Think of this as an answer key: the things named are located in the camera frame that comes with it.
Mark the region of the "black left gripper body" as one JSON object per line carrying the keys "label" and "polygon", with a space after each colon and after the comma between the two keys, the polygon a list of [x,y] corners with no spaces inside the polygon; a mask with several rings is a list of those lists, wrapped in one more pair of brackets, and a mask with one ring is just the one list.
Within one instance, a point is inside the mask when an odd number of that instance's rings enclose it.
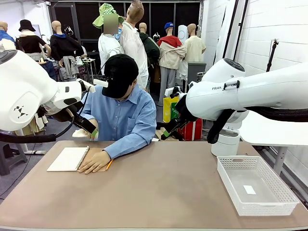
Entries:
{"label": "black left gripper body", "polygon": [[72,121],[73,117],[74,120],[76,121],[79,117],[78,112],[80,111],[82,106],[83,106],[82,102],[77,102],[53,114],[52,117],[59,122]]}

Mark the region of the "person's left hand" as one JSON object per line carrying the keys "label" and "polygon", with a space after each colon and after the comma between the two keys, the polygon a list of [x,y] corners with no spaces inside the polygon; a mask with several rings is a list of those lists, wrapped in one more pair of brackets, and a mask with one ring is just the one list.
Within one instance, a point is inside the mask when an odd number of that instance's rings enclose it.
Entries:
{"label": "person's left hand", "polygon": [[89,160],[85,161],[78,168],[77,172],[89,174],[91,172],[95,173],[101,168],[106,166],[111,161],[111,157],[105,150],[97,152]]}

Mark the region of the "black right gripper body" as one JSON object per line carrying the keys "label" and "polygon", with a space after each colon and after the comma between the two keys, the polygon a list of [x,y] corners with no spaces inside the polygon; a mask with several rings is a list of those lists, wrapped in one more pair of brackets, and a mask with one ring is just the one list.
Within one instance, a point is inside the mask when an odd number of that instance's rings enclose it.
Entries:
{"label": "black right gripper body", "polygon": [[188,110],[186,105],[186,96],[187,94],[184,94],[177,104],[175,105],[176,110],[179,112],[180,118],[183,120],[187,120],[189,122],[196,121],[198,118],[193,116],[191,112]]}

